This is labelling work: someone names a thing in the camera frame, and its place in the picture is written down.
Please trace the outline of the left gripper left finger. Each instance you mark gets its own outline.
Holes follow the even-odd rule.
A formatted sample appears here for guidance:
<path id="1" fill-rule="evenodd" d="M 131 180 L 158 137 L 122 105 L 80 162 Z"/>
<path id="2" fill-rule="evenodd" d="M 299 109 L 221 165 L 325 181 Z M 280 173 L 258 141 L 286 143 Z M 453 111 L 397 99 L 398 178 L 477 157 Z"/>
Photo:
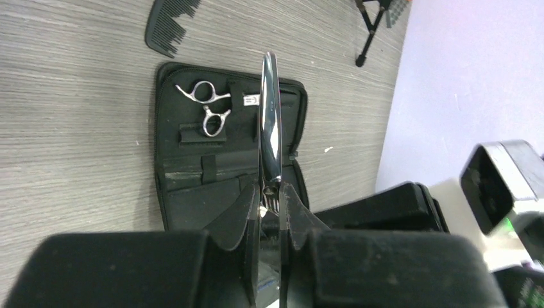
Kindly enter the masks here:
<path id="1" fill-rule="evenodd" d="M 255 307 L 260 193 L 248 184 L 201 230 L 56 234 L 7 307 Z"/>

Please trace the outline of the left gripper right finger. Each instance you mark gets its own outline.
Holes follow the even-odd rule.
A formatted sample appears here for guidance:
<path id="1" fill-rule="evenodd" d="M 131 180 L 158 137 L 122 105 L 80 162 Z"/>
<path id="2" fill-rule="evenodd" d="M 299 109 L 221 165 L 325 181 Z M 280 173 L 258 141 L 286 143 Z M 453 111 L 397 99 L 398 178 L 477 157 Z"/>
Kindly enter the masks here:
<path id="1" fill-rule="evenodd" d="M 278 193 L 281 307 L 506 307 L 480 251 L 443 232 L 331 229 Z"/>

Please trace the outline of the silver scissors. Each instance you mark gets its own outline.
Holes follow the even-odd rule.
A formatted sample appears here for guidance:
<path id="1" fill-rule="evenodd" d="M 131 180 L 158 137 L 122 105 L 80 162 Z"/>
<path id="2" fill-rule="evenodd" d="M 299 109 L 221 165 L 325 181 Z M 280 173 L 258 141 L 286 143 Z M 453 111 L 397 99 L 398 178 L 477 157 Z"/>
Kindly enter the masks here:
<path id="1" fill-rule="evenodd" d="M 282 120 L 276 55 L 267 52 L 262 62 L 259 99 L 259 182 L 261 204 L 279 215 L 282 184 Z"/>
<path id="2" fill-rule="evenodd" d="M 173 83 L 173 88 L 185 100 L 200 105 L 203 110 L 200 131 L 208 138 L 255 128 L 259 93 L 217 90 L 216 85 L 208 80 L 196 81 L 189 86 Z"/>

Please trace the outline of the black zip tool case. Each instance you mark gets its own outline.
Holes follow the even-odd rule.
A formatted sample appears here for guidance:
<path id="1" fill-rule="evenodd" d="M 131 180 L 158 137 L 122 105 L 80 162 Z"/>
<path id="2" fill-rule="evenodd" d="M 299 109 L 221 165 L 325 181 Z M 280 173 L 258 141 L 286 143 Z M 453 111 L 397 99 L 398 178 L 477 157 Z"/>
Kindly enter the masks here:
<path id="1" fill-rule="evenodd" d="M 154 169 L 166 230 L 201 229 L 226 210 L 258 176 L 257 121 L 253 130 L 208 138 L 200 131 L 203 110 L 173 83 L 208 80 L 217 90 L 259 93 L 261 77 L 180 62 L 157 70 Z"/>

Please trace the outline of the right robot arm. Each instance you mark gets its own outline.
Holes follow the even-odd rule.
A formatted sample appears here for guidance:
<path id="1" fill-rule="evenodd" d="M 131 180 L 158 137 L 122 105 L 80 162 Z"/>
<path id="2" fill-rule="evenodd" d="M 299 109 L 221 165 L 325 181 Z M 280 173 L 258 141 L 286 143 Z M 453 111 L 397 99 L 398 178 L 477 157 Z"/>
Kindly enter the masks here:
<path id="1" fill-rule="evenodd" d="M 543 306 L 543 159 L 525 141 L 480 144 L 459 178 L 318 217 L 315 307 Z"/>

